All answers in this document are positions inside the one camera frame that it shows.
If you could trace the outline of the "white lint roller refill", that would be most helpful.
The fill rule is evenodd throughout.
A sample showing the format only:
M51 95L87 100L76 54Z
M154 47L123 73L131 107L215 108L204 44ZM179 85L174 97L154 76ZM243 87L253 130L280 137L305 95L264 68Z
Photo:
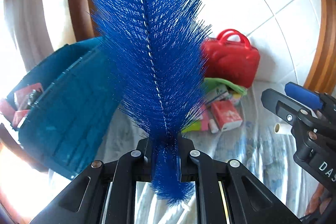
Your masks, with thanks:
M292 126L287 123L277 123L274 126L274 133L278 135L291 135Z

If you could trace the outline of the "pink tissue pack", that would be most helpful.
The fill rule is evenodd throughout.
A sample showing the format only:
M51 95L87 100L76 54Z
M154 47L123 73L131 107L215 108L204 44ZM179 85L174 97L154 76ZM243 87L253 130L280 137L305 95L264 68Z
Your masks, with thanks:
M243 119L230 101L215 101L211 112L221 132L230 131L241 126Z

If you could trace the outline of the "pink wet wipes pack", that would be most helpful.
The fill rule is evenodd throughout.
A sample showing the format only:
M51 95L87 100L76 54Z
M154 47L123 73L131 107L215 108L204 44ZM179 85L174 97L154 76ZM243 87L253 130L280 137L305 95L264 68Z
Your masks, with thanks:
M203 105L199 110L199 115L196 120L193 121L187 128L185 128L182 133L186 134L191 131L208 131L209 130L209 115L207 108Z

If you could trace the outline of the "green plush cloth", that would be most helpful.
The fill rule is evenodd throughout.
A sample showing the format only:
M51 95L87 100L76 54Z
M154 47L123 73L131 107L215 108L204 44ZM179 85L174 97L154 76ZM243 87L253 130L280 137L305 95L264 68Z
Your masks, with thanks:
M235 92L239 93L241 96L246 96L247 94L247 88L236 85L228 80L220 79L220 78L209 78L205 77L204 80L205 85L205 92L208 93L212 91L214 88L219 87L220 85L225 85L226 87L229 87L230 89L234 90Z

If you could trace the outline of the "blue bristle brush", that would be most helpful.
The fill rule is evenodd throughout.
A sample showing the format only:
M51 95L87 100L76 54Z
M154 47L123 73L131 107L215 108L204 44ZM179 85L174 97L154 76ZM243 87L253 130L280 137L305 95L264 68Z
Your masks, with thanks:
M175 206L194 187L181 182L178 135L196 120L204 96L198 20L202 0L92 0L101 49L112 61L122 110L152 144L151 186Z

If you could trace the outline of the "white red small tube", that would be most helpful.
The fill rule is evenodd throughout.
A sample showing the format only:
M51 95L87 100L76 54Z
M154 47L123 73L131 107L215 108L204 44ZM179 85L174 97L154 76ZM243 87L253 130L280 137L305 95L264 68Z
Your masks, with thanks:
M209 120L209 128L212 134L215 134L219 131L217 123L213 119Z

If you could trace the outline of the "white green medicine box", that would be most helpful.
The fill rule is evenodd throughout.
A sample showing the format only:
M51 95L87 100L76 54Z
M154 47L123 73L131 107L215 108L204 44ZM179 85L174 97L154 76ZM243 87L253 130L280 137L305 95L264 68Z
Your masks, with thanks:
M205 104L210 105L215 101L227 100L230 94L225 84L221 84L211 89L205 96Z

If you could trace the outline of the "red bear-shaped case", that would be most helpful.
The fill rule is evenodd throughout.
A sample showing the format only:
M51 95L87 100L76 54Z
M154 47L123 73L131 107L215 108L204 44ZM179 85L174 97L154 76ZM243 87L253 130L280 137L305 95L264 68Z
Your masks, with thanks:
M260 53L245 35L234 29L207 38L201 46L206 59L205 76L250 88L260 62Z

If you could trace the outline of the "blue plastic crate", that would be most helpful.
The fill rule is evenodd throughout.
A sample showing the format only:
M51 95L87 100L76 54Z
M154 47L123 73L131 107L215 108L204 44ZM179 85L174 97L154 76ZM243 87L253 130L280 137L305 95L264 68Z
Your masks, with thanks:
M72 180L94 161L119 101L114 67L101 38L65 45L31 69L6 97L16 109L18 91L41 84L18 130L23 150Z

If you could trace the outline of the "red items in crate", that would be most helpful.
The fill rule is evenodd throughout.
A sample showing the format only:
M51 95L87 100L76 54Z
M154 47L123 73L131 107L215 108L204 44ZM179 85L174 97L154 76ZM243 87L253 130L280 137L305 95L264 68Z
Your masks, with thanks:
M11 123L13 128L17 128L42 94L41 83L27 85L14 92L14 105L9 103L8 98L1 99L1 114Z

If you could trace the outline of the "brown wooden frame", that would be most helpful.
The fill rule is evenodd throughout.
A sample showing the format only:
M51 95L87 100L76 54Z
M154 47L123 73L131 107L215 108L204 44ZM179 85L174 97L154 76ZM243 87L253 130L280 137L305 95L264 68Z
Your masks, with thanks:
M335 88L335 0L321 0L318 44L304 87L328 94Z

